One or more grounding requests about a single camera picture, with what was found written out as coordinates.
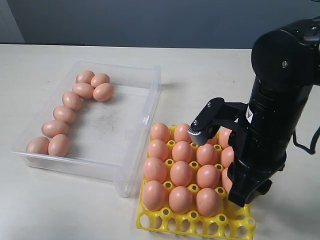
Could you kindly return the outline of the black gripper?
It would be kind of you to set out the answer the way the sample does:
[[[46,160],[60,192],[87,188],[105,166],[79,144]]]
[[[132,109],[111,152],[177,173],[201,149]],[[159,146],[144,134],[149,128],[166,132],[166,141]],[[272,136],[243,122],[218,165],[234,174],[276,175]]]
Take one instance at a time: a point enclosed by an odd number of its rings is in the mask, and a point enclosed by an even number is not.
[[[234,151],[228,169],[232,182],[228,199],[244,207],[270,190],[271,177],[284,169],[287,153],[270,139],[259,142],[241,127],[232,130],[228,143]]]

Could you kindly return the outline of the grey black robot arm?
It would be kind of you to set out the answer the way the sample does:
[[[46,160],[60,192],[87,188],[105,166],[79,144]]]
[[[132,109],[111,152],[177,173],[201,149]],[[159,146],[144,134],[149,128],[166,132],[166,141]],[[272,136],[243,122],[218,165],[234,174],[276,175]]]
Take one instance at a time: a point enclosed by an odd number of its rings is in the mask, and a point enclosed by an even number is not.
[[[238,206],[269,191],[310,92],[320,83],[320,19],[301,19],[259,37],[251,51],[250,99],[229,136],[228,198]]]

